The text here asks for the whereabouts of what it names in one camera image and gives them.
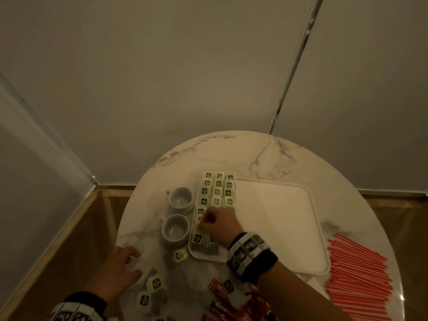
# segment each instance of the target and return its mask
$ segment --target floor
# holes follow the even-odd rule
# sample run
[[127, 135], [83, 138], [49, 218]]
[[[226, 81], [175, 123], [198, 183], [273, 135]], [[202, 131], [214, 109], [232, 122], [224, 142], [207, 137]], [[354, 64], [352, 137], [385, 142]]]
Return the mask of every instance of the floor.
[[[98, 188], [47, 251], [0, 313], [0, 320], [43, 320], [68, 294], [79, 290], [115, 245], [132, 187]], [[401, 271], [406, 320], [428, 320], [428, 198], [364, 196], [391, 242]], [[122, 320], [118, 302], [106, 316]]]

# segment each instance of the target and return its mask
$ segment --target marble tabletop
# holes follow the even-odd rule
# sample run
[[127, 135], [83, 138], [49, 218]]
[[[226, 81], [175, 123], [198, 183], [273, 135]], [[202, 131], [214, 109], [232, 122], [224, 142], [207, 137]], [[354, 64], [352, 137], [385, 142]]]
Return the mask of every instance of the marble tabletop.
[[[161, 241], [161, 217], [170, 214], [166, 190], [188, 187], [196, 193], [205, 170], [235, 172], [238, 177], [298, 183], [313, 196], [325, 241], [340, 232], [388, 259], [393, 295], [387, 311], [394, 321], [404, 320], [401, 278], [393, 249], [376, 215], [352, 184], [326, 161], [290, 141], [267, 134], [225, 131], [188, 140], [162, 156], [143, 175], [123, 214], [117, 242], [142, 252], [135, 263], [148, 273], [156, 268], [168, 286], [168, 314], [178, 321], [201, 319], [214, 299], [208, 290], [213, 277], [230, 278], [225, 264], [189, 257], [175, 268], [165, 263], [168, 249]], [[316, 276], [321, 283], [327, 276]], [[120, 298], [125, 320], [150, 320], [137, 311], [132, 286]]]

